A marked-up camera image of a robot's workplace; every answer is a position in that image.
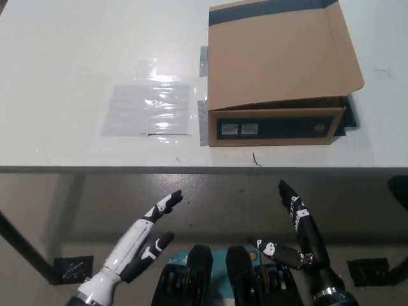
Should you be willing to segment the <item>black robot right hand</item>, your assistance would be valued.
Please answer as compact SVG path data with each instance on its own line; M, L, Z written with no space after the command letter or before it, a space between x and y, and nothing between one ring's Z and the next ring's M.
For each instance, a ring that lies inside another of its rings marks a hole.
M249 237L248 242L268 259L295 270L304 270L308 276L334 275L330 257L317 224L299 194L285 181L279 182L279 195L296 231L300 249Z

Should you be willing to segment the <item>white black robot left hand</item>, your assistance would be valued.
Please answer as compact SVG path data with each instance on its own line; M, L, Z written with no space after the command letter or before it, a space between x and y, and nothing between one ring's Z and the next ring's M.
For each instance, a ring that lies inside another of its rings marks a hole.
M163 215L170 213L182 198L182 191L175 191L157 202L143 217L135 221L117 242L103 267L120 275L142 248L153 225Z

